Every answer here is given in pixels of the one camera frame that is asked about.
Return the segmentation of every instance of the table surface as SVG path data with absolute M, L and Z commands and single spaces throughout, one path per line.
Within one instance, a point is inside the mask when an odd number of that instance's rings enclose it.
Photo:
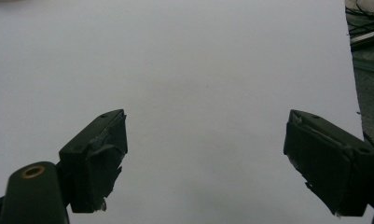
M 96 116 L 128 115 L 107 211 L 71 223 L 333 217 L 283 155 L 292 108 L 362 137 L 342 1 L 0 2 L 0 196 Z

